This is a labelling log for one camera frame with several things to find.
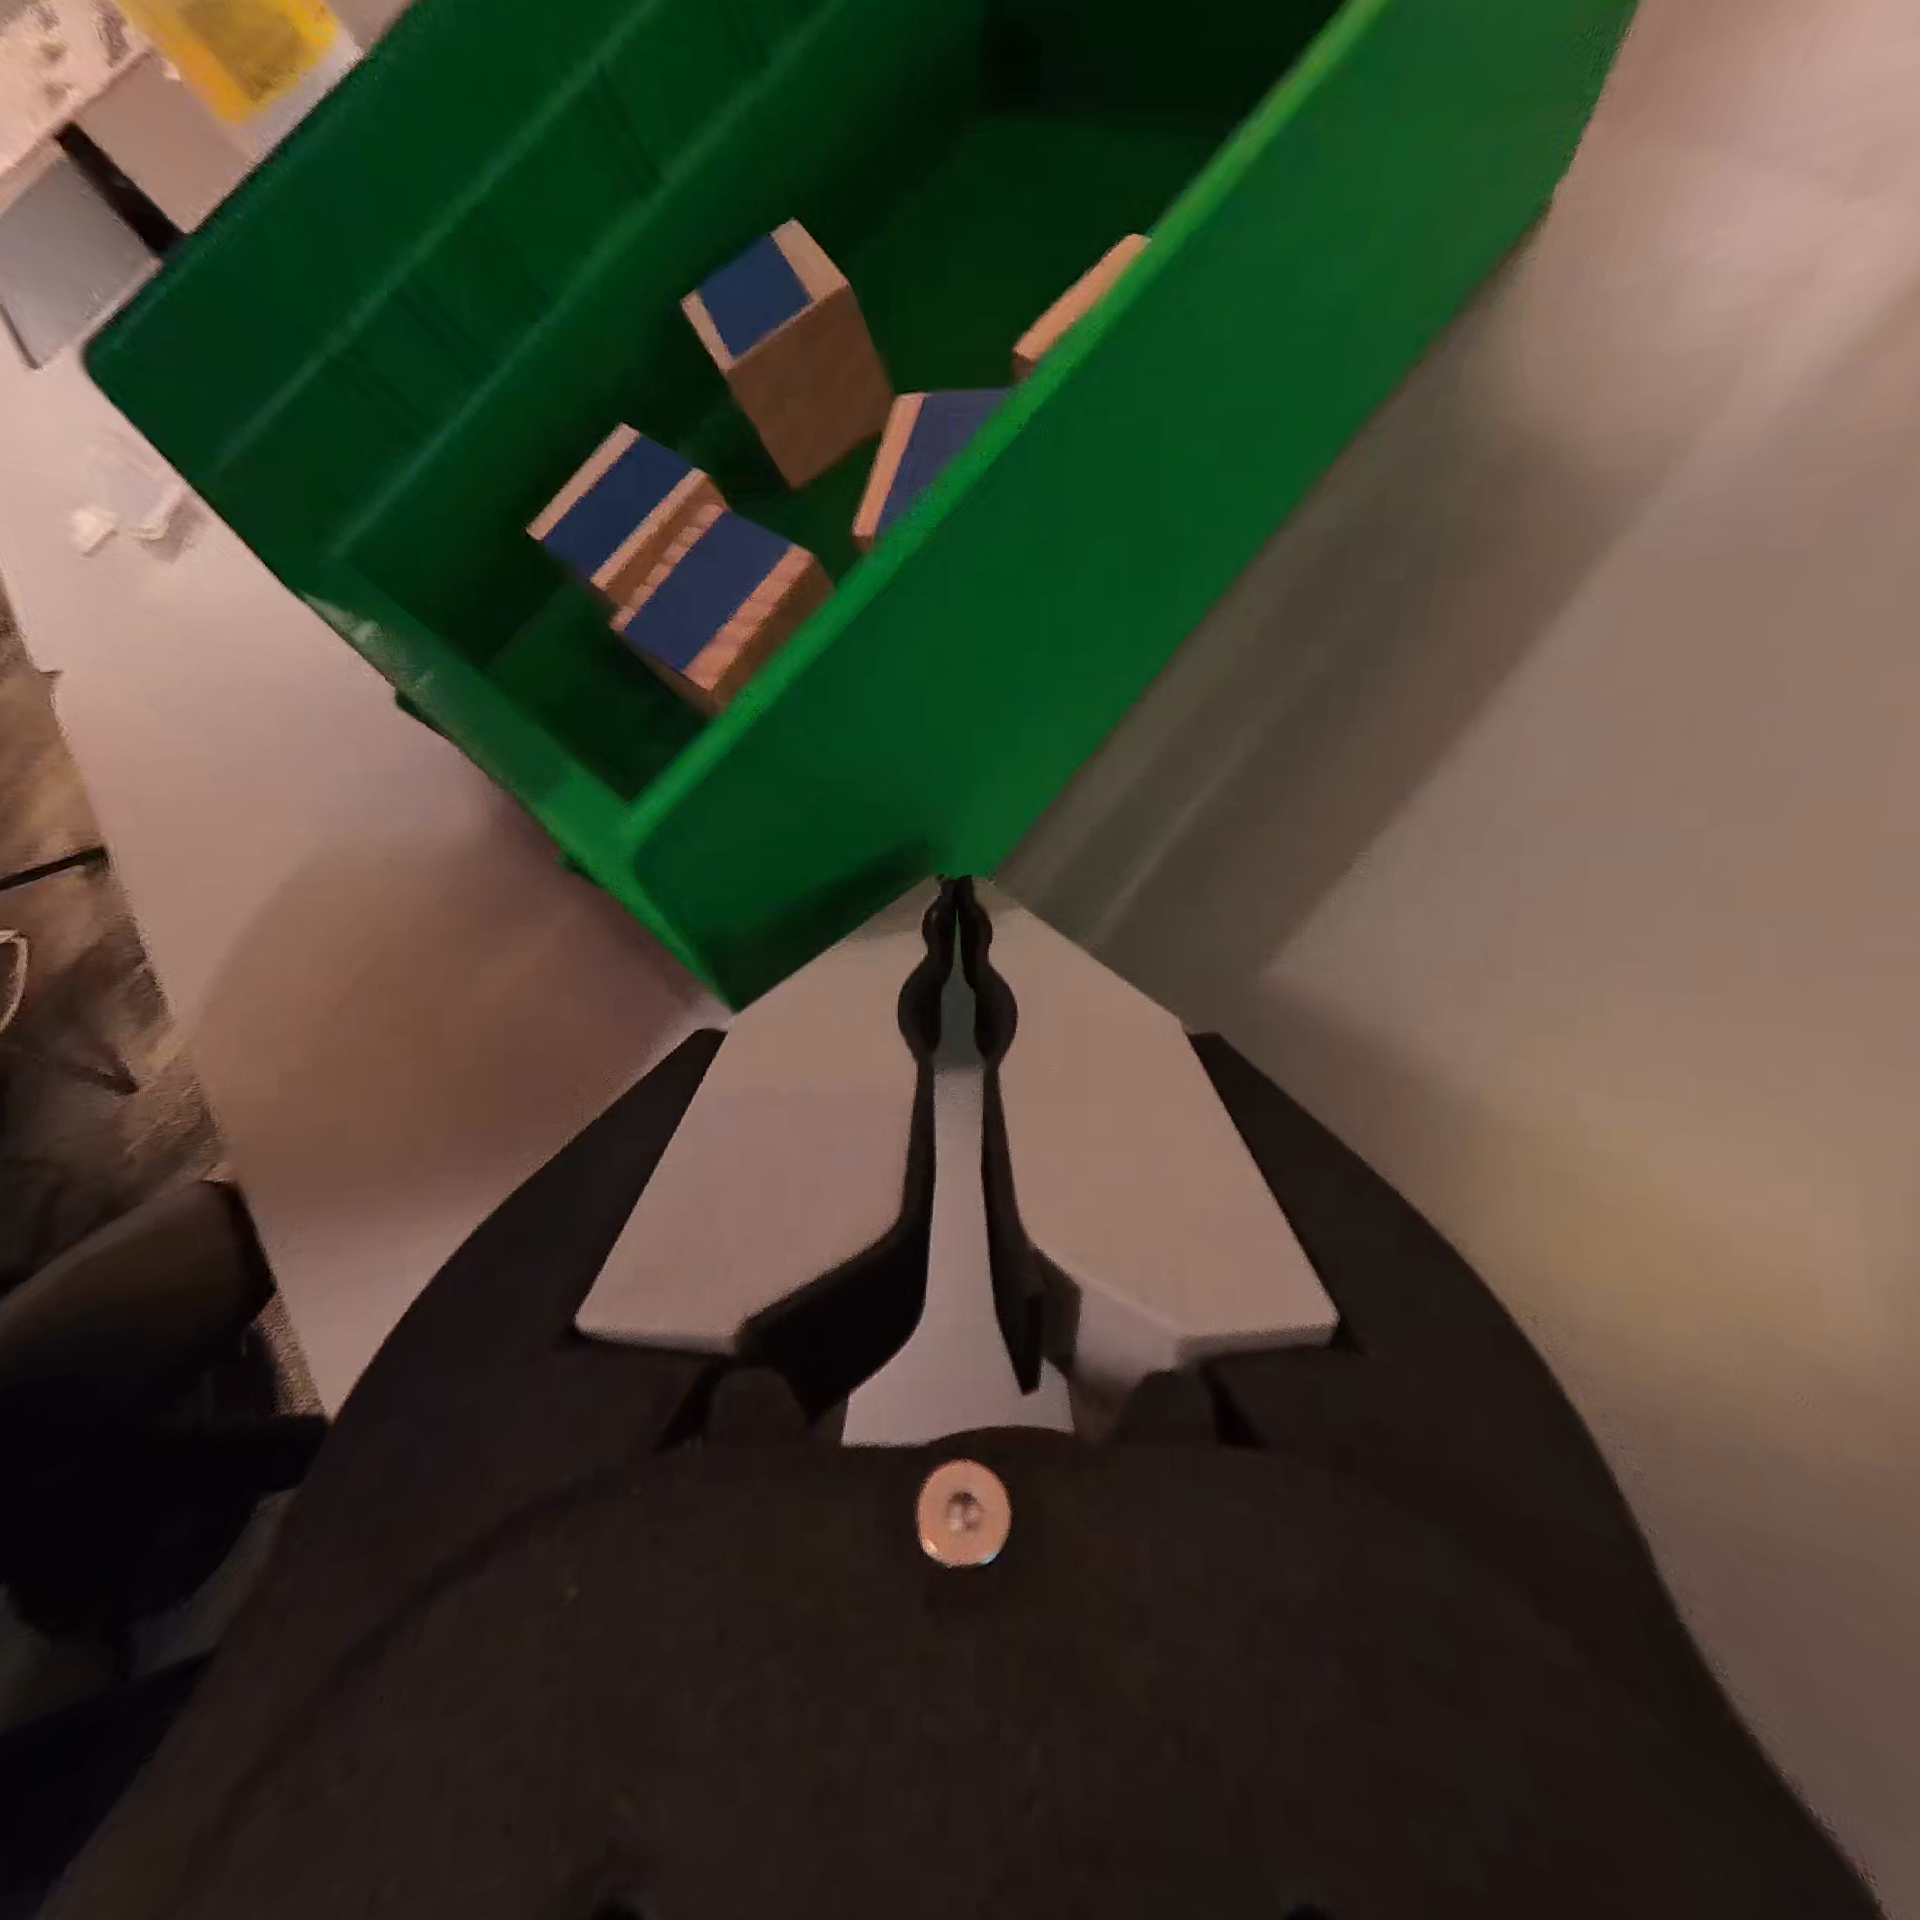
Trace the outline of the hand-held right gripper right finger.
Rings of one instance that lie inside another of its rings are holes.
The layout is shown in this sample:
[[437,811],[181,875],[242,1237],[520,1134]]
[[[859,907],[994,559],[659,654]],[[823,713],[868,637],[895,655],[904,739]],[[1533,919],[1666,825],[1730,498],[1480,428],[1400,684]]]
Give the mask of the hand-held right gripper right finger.
[[999,1334],[1091,1397],[1322,1349],[1325,1285],[1180,1017],[983,879],[952,885],[983,1067]]

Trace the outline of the small clear plastic clip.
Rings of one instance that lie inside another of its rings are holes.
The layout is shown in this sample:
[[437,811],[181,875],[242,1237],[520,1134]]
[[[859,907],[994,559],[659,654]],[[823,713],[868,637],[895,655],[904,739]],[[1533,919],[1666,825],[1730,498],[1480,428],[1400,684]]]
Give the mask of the small clear plastic clip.
[[188,535],[191,505],[191,494],[179,483],[107,487],[66,516],[66,540],[85,557],[120,542],[170,559]]

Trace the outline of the green plastic bin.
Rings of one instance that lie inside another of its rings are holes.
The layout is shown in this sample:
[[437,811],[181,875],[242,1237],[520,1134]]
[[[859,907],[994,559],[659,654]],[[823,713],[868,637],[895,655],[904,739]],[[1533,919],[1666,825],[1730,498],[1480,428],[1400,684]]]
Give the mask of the green plastic bin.
[[[989,873],[1551,203],[1631,4],[414,4],[83,353],[270,574],[740,1005]],[[680,300],[800,219],[986,387],[877,540]],[[612,426],[839,577],[699,718],[526,524]]]

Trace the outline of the blue striped wooden cube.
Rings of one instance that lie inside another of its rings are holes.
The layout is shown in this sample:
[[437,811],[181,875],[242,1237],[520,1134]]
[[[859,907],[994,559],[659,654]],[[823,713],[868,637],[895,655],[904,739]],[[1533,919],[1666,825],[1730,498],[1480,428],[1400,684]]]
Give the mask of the blue striped wooden cube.
[[1015,340],[1015,379],[1029,379],[1039,367],[1039,362],[1101,305],[1147,247],[1147,233],[1132,231],[1122,235],[1093,267],[1055,295]]
[[1008,389],[900,394],[884,420],[850,535],[870,553],[877,540],[972,443]]
[[575,582],[623,609],[727,500],[712,477],[630,423],[614,426],[526,526]]
[[718,715],[829,596],[814,553],[716,510],[675,535],[610,629],[686,705]]
[[895,389],[847,275],[786,219],[678,301],[791,489],[876,441]]

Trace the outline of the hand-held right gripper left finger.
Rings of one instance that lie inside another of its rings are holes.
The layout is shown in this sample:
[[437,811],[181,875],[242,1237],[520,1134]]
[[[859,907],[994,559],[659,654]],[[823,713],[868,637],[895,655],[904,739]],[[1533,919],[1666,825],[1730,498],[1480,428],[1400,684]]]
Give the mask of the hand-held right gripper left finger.
[[821,1417],[919,1329],[952,885],[744,1005],[575,1311],[586,1337],[774,1372]]

